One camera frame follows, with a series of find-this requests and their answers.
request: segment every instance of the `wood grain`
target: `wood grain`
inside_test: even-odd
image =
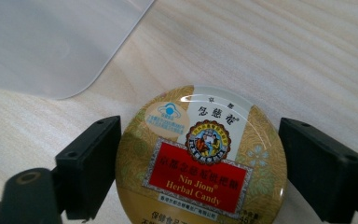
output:
[[[187,84],[233,90],[276,128],[299,119],[358,151],[358,1],[157,0],[77,96],[0,90],[0,197],[12,175],[53,168],[93,121],[120,115],[124,129],[147,101]],[[304,220],[322,223],[289,185],[275,223]],[[129,223],[115,187],[93,223],[112,222]]]

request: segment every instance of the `candy tin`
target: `candy tin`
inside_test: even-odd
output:
[[[116,169],[132,223],[272,223],[287,181],[281,140],[264,113],[207,86],[144,105],[123,133]]]

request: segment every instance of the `tabletop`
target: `tabletop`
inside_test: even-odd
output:
[[[14,174],[55,167],[92,122],[120,115],[124,130],[146,102],[192,84],[236,92],[276,129],[282,117],[302,120],[358,152],[358,1],[155,1],[85,91],[51,100],[0,90],[0,199]],[[113,222],[130,223],[115,185],[91,221]],[[274,223],[322,221],[289,183]]]

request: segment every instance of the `wooden table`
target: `wooden table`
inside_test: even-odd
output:
[[[277,129],[281,117],[299,119],[358,152],[358,1],[157,0],[80,94],[0,90],[0,198],[14,174],[53,168],[92,122],[120,115],[125,129],[147,101],[188,84],[230,89]],[[114,222],[129,223],[115,186],[92,223]],[[275,223],[321,221],[289,184]]]

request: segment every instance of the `table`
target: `table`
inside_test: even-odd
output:
[[[120,115],[124,130],[147,101],[189,84],[232,90],[277,129],[299,119],[358,152],[358,1],[157,0],[85,91],[0,90],[0,198],[14,174],[55,167],[92,122]],[[285,197],[275,223],[322,223],[291,184]],[[113,222],[130,223],[115,186],[91,223]]]

